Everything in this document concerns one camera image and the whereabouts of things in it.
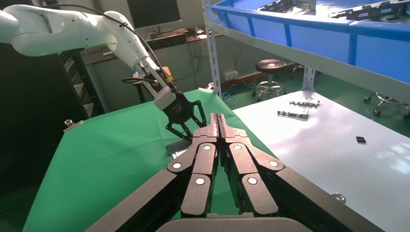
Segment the desk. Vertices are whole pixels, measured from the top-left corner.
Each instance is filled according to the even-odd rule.
[[[299,91],[234,110],[281,160],[385,231],[410,227],[410,139],[317,93],[309,120],[279,117]],[[365,137],[359,144],[356,136]]]

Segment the computer monitor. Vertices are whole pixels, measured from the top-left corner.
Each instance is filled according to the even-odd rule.
[[[135,28],[180,21],[176,0],[127,0]]]

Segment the black stool seat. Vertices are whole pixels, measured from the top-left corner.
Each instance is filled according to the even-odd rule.
[[[256,65],[256,70],[262,73],[274,74],[286,68],[286,62],[278,59],[264,59]]]

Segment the monitor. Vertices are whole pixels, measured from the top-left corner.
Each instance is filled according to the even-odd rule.
[[[176,0],[127,0],[135,28],[181,20]]]

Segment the floor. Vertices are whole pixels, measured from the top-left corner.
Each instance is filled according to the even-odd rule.
[[[303,83],[303,71],[297,73],[294,79],[290,78],[289,73],[279,75],[275,81],[282,83],[288,92],[300,90]],[[252,88],[238,81],[237,85],[225,89],[225,96],[231,95],[225,102],[231,109],[237,109],[256,103],[256,97],[250,95]],[[380,117],[373,115],[373,109],[379,103],[377,98],[373,98],[370,103],[364,103],[363,98],[371,95],[372,92],[351,85],[347,82],[333,78],[325,74],[318,74],[315,78],[315,91],[321,95],[374,120],[398,133],[410,137],[410,120],[404,120],[405,108],[396,105],[384,105]],[[0,231],[1,232],[20,232],[23,229],[25,219],[29,214],[31,204],[34,201],[39,185],[34,185],[22,189],[15,193],[0,196]]]

